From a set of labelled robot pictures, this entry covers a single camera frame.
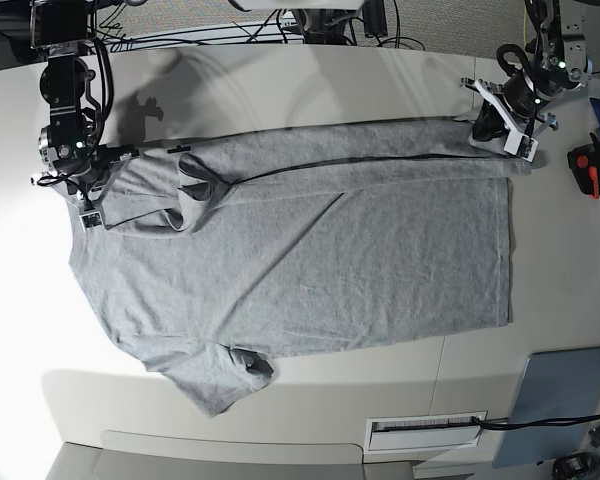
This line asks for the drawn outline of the robot base stand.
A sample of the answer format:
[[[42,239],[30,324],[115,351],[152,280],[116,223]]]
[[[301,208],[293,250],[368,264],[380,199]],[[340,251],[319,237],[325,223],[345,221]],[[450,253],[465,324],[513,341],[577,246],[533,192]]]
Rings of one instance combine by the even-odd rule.
[[[241,12],[271,10],[264,24],[275,18],[284,43],[294,34],[304,44],[357,46],[354,23],[358,22],[365,37],[375,40],[378,47],[426,49],[419,40],[402,34],[397,1],[390,2],[394,33],[389,31],[385,1],[229,1],[229,4]]]

